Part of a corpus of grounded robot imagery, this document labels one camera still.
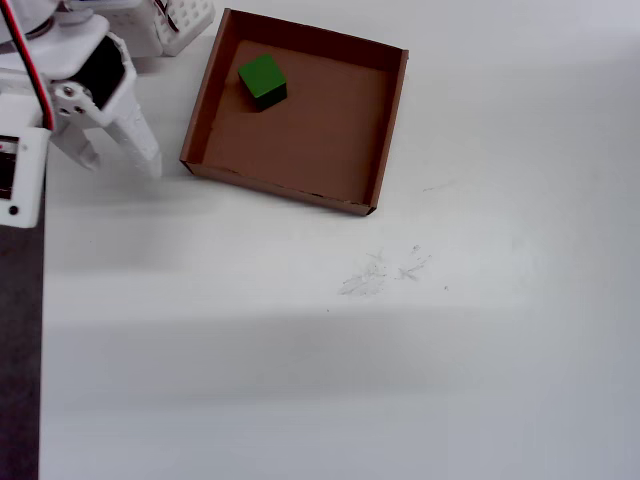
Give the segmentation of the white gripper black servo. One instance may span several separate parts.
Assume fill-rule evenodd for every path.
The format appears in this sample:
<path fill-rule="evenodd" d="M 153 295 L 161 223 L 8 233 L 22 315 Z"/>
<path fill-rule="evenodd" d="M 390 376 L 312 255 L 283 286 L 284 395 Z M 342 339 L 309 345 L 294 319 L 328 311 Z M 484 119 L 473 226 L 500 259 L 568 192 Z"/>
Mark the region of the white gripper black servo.
<path fill-rule="evenodd" d="M 138 104 L 124 41 L 96 13 L 1 15 L 1 129 L 55 131 L 52 142 L 80 166 L 100 155 L 85 131 L 102 128 L 145 175 L 162 154 Z"/>

